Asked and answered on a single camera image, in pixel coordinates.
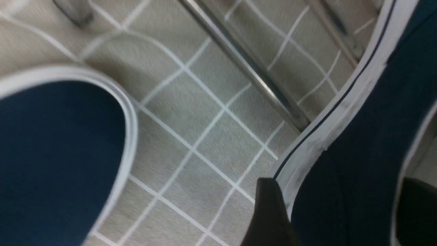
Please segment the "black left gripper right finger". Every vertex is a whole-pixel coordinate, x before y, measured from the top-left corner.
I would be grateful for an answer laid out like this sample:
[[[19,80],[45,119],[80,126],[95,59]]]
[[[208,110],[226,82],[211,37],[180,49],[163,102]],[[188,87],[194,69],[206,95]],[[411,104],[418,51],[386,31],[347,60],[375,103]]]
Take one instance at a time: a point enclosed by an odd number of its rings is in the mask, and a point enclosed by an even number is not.
[[[437,189],[415,178],[404,178],[396,218],[396,238],[402,246],[437,244]]]

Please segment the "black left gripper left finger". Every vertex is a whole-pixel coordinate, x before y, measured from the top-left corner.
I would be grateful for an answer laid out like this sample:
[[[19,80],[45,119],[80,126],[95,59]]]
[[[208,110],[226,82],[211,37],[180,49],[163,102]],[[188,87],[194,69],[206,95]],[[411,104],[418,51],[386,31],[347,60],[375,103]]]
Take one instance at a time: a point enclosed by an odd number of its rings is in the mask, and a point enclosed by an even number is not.
[[[282,191],[274,178],[259,178],[252,219],[242,246],[299,246],[286,212]]]

